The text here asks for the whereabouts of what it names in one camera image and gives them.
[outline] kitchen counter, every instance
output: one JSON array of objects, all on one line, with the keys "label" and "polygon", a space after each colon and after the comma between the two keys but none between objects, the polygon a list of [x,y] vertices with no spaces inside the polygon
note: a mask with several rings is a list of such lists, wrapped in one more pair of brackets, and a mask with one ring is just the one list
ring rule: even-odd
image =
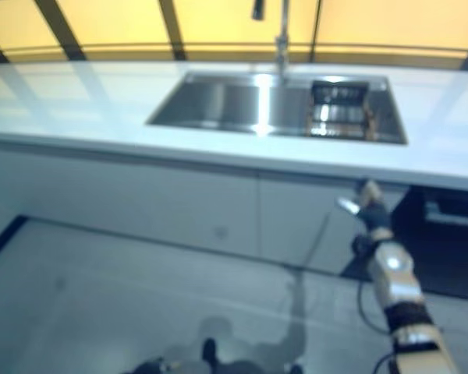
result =
[{"label": "kitchen counter", "polygon": [[367,175],[386,182],[468,190],[468,72],[290,66],[289,74],[387,76],[407,145],[144,124],[190,70],[270,72],[273,68],[272,64],[192,62],[0,65],[0,142],[312,175]]}]

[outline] stainless steel sink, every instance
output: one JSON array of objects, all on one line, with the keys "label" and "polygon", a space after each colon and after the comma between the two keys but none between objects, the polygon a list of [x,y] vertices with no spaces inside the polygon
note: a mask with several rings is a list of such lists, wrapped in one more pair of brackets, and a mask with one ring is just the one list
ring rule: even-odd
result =
[{"label": "stainless steel sink", "polygon": [[190,73],[149,125],[406,143],[381,76]]}]

